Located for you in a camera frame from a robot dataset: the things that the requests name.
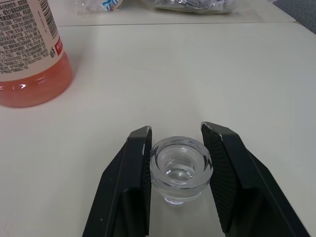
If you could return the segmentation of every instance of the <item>pink liquid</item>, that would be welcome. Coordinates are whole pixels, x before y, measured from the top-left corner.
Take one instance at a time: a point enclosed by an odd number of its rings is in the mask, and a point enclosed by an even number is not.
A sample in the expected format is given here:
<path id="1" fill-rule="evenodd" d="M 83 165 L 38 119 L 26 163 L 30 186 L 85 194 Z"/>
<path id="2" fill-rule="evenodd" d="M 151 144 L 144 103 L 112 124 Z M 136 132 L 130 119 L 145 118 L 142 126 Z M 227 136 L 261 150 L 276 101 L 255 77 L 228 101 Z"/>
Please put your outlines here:
<path id="1" fill-rule="evenodd" d="M 71 84 L 73 74 L 67 54 L 49 69 L 34 76 L 0 82 L 0 104 L 29 107 L 60 95 Z"/>

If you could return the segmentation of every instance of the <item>gray floor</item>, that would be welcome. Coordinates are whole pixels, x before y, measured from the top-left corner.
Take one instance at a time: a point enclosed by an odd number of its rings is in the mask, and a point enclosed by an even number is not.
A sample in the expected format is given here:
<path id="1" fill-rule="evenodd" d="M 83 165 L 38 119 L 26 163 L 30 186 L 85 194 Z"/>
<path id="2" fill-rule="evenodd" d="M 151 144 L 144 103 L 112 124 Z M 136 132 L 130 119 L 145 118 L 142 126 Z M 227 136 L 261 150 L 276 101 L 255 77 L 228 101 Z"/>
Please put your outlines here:
<path id="1" fill-rule="evenodd" d="M 277 0 L 274 5 L 316 34 L 316 0 Z"/>

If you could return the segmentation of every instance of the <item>clear glass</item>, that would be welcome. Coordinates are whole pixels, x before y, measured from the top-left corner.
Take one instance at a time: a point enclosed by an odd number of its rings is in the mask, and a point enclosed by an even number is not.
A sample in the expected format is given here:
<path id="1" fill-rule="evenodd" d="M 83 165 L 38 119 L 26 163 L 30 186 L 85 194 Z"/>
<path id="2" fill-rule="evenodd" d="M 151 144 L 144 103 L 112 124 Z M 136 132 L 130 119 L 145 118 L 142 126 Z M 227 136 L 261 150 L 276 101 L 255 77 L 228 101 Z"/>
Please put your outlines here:
<path id="1" fill-rule="evenodd" d="M 172 205 L 198 197 L 209 184 L 213 167 L 208 149 L 188 137 L 169 137 L 152 149 L 152 184 Z"/>
<path id="2" fill-rule="evenodd" d="M 73 73 L 64 52 L 49 69 L 34 76 L 0 82 L 0 104 L 8 107 L 29 107 L 44 103 L 61 94 L 71 84 Z"/>

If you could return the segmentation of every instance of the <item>barcode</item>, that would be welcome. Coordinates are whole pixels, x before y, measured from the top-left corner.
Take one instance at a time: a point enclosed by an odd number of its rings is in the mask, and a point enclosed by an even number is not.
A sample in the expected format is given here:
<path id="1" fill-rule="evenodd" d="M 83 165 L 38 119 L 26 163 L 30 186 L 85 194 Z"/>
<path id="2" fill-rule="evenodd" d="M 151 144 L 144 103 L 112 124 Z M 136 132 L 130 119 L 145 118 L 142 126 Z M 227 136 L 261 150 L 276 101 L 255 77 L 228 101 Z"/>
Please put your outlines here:
<path id="1" fill-rule="evenodd" d="M 51 33 L 51 36 L 53 37 L 53 39 L 56 37 L 58 31 L 57 31 L 57 27 L 53 18 L 53 14 L 51 14 L 51 10 L 50 7 L 48 5 L 47 0 L 39 0 L 41 9 L 43 10 L 46 22 L 48 24 L 49 27 L 49 31 Z"/>

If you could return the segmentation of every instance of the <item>bottle label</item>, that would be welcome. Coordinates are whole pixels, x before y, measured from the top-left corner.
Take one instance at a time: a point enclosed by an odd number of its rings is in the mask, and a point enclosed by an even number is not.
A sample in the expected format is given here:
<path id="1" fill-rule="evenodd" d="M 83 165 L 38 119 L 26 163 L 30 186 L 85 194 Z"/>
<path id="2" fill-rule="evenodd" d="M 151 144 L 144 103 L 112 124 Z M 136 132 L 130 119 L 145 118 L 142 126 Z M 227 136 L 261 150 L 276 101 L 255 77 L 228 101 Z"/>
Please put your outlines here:
<path id="1" fill-rule="evenodd" d="M 63 53 L 47 0 L 0 0 L 0 81 L 40 73 Z"/>

